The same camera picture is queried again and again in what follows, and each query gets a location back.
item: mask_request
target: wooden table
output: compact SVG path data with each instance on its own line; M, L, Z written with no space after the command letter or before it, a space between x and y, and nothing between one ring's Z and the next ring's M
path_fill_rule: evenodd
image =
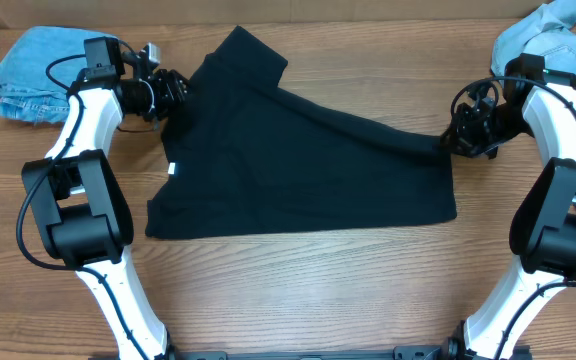
M438 135L466 83L488 75L496 36L515 20L252 25L289 60L281 86L315 103ZM233 26L112 28L161 46L163 67L190 75ZM21 35L0 31L0 60ZM145 126L127 118L126 127ZM0 118L0 359L85 359L116 351L85 286L33 267L15 244L20 170L58 127ZM435 344L488 296L510 260L512 216L540 173L520 136L494 161L454 158L459 216L440 225L159 241L146 201L166 180L158 135L116 134L110 164L133 213L137 272L184 350L231 353L390 349ZM44 254L32 217L29 248ZM536 359L576 358L576 290L558 295L522 337Z

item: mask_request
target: black t-shirt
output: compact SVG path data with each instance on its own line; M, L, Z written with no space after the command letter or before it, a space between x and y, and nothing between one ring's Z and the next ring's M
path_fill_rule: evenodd
M175 173L148 203L162 239L424 225L457 216L438 138L279 89L288 62L241 27L162 133Z

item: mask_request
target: light blue cloth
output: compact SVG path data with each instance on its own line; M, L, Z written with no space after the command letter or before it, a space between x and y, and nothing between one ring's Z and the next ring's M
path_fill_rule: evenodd
M576 75L576 0L555 0L504 31L492 52L491 70L504 75L506 64L522 52L543 56L546 68Z
M46 76L53 61L84 53L84 40L112 36L96 31L38 26L26 31L0 63L0 116L28 122L65 121L66 91ZM70 85L86 59L53 67L51 74Z

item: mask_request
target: black cloth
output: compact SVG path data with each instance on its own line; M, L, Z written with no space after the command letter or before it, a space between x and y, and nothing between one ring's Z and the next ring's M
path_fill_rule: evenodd
M176 171L148 203L146 235L423 225L457 216L450 154L437 150L437 137L279 89L287 64L241 27L206 56L162 133Z

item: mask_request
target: wooden surface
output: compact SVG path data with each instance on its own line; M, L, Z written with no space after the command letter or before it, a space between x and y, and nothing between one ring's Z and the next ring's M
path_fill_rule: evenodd
M283 88L399 129L440 134L453 96L488 75L493 41L512 23L247 29L289 60ZM164 67L190 75L232 28L105 31L134 46L157 43ZM0 31L0 59L20 34ZM125 126L143 124L128 118ZM15 244L21 167L42 158L58 133L0 118L0 359L86 359L116 350L86 287L73 274L33 267ZM440 343L505 271L512 216L540 173L534 142L520 136L494 161L454 159L459 215L446 224L164 242L143 235L146 201L167 176L157 134L116 134L110 163L132 210L137 272L157 315L182 349L231 353ZM46 259L32 217L25 234ZM521 340L536 359L576 358L576 290L558 295Z
M548 0L0 0L0 29L524 17Z

